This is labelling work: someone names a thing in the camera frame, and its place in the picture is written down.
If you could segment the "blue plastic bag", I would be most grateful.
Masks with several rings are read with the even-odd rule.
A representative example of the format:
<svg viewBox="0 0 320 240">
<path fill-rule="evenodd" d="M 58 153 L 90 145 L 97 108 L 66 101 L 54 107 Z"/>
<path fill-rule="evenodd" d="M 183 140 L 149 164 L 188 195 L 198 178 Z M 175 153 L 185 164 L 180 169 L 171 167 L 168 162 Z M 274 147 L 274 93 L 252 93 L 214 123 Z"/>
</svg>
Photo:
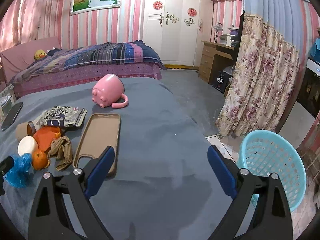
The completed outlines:
<svg viewBox="0 0 320 240">
<path fill-rule="evenodd" d="M 31 154 L 25 153 L 22 156 L 12 156 L 14 165 L 4 176 L 4 180 L 13 187 L 24 188 L 29 183 L 31 168 Z"/>
</svg>

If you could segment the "white egg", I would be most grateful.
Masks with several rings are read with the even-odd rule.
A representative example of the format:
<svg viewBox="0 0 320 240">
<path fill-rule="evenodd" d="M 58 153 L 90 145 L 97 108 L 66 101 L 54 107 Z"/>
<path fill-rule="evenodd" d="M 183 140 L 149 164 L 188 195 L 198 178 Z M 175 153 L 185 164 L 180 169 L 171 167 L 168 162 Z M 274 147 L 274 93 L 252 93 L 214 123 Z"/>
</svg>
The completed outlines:
<svg viewBox="0 0 320 240">
<path fill-rule="evenodd" d="M 32 154 L 36 150 L 38 150 L 38 144 L 32 136 L 23 137 L 17 148 L 19 156 L 22 156 L 25 153 Z"/>
</svg>

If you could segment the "orange mandarin fruit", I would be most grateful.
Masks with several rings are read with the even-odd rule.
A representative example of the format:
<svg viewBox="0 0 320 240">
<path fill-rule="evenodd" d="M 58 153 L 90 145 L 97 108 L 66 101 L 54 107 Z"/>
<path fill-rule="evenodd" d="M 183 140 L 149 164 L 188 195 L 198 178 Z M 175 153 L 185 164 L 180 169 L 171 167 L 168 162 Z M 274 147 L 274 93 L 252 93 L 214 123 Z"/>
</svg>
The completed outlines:
<svg viewBox="0 0 320 240">
<path fill-rule="evenodd" d="M 31 164 L 35 170 L 39 171 L 47 168 L 50 165 L 50 160 L 46 153 L 41 150 L 35 150 L 31 155 Z"/>
</svg>

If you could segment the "brown paper trash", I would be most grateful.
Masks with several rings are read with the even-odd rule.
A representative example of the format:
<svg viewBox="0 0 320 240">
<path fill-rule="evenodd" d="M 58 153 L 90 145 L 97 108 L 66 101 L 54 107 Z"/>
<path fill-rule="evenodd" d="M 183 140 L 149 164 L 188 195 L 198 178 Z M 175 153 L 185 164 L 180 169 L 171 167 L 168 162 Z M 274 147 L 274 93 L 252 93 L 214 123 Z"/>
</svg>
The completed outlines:
<svg viewBox="0 0 320 240">
<path fill-rule="evenodd" d="M 66 135 L 53 140 L 48 151 L 49 158 L 56 159 L 56 170 L 63 171 L 73 162 L 72 144 Z"/>
</svg>

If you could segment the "printed snack wrapper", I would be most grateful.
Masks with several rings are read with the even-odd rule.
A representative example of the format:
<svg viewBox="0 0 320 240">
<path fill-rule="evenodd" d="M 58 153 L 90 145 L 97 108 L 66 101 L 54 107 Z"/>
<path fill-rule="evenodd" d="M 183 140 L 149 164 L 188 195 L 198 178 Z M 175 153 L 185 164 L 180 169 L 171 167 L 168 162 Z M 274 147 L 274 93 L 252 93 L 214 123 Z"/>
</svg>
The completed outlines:
<svg viewBox="0 0 320 240">
<path fill-rule="evenodd" d="M 62 128 L 80 127 L 85 119 L 87 109 L 71 106 L 54 106 L 43 112 L 37 125 Z"/>
</svg>

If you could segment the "black smartphone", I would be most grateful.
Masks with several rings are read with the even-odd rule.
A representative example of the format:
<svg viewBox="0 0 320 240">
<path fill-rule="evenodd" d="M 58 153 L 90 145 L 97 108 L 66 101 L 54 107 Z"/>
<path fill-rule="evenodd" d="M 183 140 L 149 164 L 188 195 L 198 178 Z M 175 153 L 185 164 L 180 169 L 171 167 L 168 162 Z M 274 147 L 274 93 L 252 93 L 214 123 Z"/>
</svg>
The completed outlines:
<svg viewBox="0 0 320 240">
<path fill-rule="evenodd" d="M 12 106 L 9 113 L 4 119 L 3 124 L 1 125 L 2 131 L 5 131 L 6 129 L 8 129 L 15 122 L 22 107 L 23 107 L 23 102 L 16 103 L 15 105 Z"/>
</svg>

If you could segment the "small bedside stand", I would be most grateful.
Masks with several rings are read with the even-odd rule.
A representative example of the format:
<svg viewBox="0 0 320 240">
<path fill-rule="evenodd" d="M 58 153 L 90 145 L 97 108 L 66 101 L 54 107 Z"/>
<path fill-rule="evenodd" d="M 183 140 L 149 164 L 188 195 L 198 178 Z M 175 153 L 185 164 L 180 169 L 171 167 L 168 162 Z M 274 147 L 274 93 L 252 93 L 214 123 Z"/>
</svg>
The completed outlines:
<svg viewBox="0 0 320 240">
<path fill-rule="evenodd" d="M 1 90 L 0 98 L 1 98 L 0 121 L 2 124 L 5 117 L 7 116 L 12 106 L 16 102 L 14 86 L 12 84 L 9 84 L 7 87 Z"/>
</svg>

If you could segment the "light blue plastic basket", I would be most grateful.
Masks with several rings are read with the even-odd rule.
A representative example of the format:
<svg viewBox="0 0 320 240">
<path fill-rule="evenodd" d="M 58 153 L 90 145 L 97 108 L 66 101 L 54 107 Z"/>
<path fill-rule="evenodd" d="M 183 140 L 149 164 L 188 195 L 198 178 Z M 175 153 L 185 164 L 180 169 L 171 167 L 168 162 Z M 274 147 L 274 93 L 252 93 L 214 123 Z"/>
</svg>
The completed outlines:
<svg viewBox="0 0 320 240">
<path fill-rule="evenodd" d="M 236 165 L 255 176 L 276 173 L 291 212 L 302 202 L 307 184 L 303 162 L 295 148 L 277 133 L 262 129 L 248 133 L 240 145 Z"/>
</svg>

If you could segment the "tan phone case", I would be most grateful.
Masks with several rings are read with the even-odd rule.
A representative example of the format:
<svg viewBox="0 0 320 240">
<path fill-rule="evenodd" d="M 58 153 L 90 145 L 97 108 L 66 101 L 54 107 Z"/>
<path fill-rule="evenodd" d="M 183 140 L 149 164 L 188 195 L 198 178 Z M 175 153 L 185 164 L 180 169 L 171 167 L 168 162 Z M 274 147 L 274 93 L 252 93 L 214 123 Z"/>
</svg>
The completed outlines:
<svg viewBox="0 0 320 240">
<path fill-rule="evenodd" d="M 107 174 L 112 178 L 117 172 L 118 141 L 121 117 L 117 113 L 92 114 L 80 138 L 78 148 L 73 157 L 73 167 L 79 168 L 82 158 L 97 159 L 108 146 L 114 149 L 114 162 Z"/>
</svg>

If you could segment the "bed with purple sheet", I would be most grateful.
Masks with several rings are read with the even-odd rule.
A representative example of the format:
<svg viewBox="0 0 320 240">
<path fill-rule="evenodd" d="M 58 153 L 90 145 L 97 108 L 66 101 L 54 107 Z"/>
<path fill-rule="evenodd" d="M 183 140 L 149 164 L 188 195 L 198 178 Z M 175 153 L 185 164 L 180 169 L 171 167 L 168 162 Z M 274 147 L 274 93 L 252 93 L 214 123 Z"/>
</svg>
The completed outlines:
<svg viewBox="0 0 320 240">
<path fill-rule="evenodd" d="M 12 84 L 10 83 L 11 78 L 35 61 L 34 55 L 39 49 L 48 54 L 50 50 L 62 48 L 57 37 L 49 37 L 20 44 L 1 52 L 2 79 L 5 81 L 5 86 Z M 33 76 L 27 81 L 12 85 L 15 96 L 20 98 L 44 90 L 98 81 L 106 74 L 116 74 L 118 77 L 151 77 L 159 80 L 161 69 L 163 68 L 156 63 L 86 65 L 62 72 Z"/>
</svg>

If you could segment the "grey table cloth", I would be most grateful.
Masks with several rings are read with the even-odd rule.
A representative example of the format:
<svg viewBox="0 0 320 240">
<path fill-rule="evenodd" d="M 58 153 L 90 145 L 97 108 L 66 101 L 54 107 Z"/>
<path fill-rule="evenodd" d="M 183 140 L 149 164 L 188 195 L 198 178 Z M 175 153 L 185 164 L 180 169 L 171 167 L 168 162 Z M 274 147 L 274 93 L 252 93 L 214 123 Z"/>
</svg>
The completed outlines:
<svg viewBox="0 0 320 240">
<path fill-rule="evenodd" d="M 16 154 L 17 124 L 34 121 L 54 106 L 118 113 L 121 127 L 114 178 L 90 199 L 114 239 L 208 239 L 231 204 L 207 160 L 209 141 L 186 115 L 171 91 L 152 78 L 124 78 L 129 105 L 94 104 L 94 83 L 28 94 L 15 123 L 1 131 L 1 160 Z M 27 237 L 31 206 L 44 171 L 22 189 L 4 183 L 1 204 Z"/>
</svg>

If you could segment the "yellow duck plush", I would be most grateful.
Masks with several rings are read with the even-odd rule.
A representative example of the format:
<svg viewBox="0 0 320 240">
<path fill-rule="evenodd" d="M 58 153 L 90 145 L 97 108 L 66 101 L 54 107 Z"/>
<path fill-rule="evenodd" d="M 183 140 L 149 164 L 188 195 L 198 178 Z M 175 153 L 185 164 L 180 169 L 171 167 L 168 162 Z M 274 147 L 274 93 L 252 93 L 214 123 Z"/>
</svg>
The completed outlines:
<svg viewBox="0 0 320 240">
<path fill-rule="evenodd" d="M 35 61 L 38 61 L 46 56 L 47 56 L 47 53 L 44 50 L 39 49 L 35 52 L 34 59 Z"/>
</svg>

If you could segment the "pink pig mug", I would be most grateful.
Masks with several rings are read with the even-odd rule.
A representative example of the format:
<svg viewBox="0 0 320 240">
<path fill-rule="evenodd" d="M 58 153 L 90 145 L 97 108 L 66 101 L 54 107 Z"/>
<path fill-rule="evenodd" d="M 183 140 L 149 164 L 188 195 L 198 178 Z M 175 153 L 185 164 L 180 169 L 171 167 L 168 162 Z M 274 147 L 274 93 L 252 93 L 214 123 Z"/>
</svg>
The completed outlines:
<svg viewBox="0 0 320 240">
<path fill-rule="evenodd" d="M 107 74 L 92 89 L 92 101 L 100 108 L 111 106 L 114 109 L 124 108 L 129 104 L 124 94 L 125 87 L 119 77 Z"/>
</svg>

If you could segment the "water dispenser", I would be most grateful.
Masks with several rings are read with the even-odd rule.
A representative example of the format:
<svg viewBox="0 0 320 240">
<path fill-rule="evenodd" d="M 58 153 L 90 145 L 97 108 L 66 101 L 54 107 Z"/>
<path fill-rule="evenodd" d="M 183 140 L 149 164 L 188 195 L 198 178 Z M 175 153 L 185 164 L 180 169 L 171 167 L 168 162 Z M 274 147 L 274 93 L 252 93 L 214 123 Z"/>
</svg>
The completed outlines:
<svg viewBox="0 0 320 240">
<path fill-rule="evenodd" d="M 320 107 L 320 76 L 319 63 L 308 59 L 304 79 L 297 97 L 297 101 L 314 117 Z"/>
</svg>

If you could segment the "pink window curtain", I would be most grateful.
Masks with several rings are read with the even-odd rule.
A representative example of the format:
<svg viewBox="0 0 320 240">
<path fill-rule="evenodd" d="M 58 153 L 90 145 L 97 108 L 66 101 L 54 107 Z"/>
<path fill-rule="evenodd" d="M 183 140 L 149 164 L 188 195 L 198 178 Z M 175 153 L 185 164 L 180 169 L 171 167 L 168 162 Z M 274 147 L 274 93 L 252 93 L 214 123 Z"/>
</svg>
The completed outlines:
<svg viewBox="0 0 320 240">
<path fill-rule="evenodd" d="M 59 0 L 14 0 L 1 20 L 1 51 L 57 37 Z"/>
</svg>

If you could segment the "floral curtain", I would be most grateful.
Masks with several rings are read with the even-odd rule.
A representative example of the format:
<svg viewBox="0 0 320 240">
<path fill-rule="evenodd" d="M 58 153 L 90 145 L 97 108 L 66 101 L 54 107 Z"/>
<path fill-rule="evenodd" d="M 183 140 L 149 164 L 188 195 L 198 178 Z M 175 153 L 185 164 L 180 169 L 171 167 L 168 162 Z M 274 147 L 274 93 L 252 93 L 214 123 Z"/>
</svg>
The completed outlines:
<svg viewBox="0 0 320 240">
<path fill-rule="evenodd" d="M 216 120 L 220 135 L 272 131 L 295 88 L 303 46 L 299 0 L 245 0 L 231 86 Z"/>
</svg>

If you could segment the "black box under desk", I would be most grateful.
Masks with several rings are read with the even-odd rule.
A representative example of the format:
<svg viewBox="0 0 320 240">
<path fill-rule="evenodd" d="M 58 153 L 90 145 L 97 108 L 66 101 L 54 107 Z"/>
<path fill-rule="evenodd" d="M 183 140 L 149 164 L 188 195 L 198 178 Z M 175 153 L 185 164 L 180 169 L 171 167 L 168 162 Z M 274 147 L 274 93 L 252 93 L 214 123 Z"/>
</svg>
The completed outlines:
<svg viewBox="0 0 320 240">
<path fill-rule="evenodd" d="M 223 94 L 231 80 L 231 75 L 224 71 L 219 71 L 218 74 L 214 77 L 213 87 Z"/>
</svg>

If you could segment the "blue plaid quilt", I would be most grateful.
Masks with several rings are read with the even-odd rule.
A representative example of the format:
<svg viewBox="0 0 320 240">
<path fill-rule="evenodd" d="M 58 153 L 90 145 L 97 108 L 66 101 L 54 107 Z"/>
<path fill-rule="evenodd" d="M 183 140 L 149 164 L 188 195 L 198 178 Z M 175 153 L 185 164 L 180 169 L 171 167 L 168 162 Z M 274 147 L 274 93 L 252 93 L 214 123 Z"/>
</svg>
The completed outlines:
<svg viewBox="0 0 320 240">
<path fill-rule="evenodd" d="M 165 68 L 159 55 L 142 40 L 97 44 L 71 50 L 54 49 L 42 59 L 14 75 L 10 83 L 18 84 L 41 74 L 62 72 L 86 65 L 156 63 Z"/>
</svg>

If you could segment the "blue cloth on dispenser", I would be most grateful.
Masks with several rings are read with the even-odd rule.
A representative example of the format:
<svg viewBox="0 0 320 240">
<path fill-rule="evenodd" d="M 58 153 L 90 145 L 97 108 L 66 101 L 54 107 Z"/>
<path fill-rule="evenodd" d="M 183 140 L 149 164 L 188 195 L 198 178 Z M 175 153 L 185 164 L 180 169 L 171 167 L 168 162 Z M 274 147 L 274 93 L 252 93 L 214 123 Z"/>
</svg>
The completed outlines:
<svg viewBox="0 0 320 240">
<path fill-rule="evenodd" d="M 309 57 L 313 61 L 320 63 L 320 38 L 317 38 L 310 48 Z"/>
</svg>

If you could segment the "wooden desk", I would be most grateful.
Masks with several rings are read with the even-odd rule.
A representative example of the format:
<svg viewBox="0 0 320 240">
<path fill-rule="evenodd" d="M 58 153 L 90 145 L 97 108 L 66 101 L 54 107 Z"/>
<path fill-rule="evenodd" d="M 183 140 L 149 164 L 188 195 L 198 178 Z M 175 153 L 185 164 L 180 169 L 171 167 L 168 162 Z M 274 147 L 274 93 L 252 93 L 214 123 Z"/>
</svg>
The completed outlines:
<svg viewBox="0 0 320 240">
<path fill-rule="evenodd" d="M 208 41 L 202 42 L 203 50 L 198 74 L 203 81 L 212 85 L 219 71 L 231 66 L 234 62 L 235 48 Z"/>
</svg>

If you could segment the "desk lamp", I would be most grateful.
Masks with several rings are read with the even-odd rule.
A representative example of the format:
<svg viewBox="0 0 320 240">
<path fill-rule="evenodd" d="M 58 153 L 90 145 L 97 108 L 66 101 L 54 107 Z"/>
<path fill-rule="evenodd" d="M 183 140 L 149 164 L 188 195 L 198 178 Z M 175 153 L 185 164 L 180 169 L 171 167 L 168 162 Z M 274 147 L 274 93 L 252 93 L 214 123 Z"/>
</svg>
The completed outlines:
<svg viewBox="0 0 320 240">
<path fill-rule="evenodd" d="M 217 43 L 217 39 L 218 39 L 218 36 L 219 36 L 219 32 L 223 31 L 222 24 L 221 24 L 220 22 L 217 22 L 217 24 L 213 26 L 213 29 L 214 29 L 214 39 L 213 39 L 213 42 L 214 42 L 214 43 Z"/>
</svg>

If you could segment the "white wardrobe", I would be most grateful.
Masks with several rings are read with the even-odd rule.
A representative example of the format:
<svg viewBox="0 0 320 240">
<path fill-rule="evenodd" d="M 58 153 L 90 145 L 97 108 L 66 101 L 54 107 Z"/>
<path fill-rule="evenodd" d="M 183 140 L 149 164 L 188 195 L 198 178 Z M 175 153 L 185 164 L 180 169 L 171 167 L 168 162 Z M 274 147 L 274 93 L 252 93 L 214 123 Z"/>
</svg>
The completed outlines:
<svg viewBox="0 0 320 240">
<path fill-rule="evenodd" d="M 212 16 L 212 0 L 145 0 L 142 40 L 164 65 L 199 67 Z"/>
</svg>

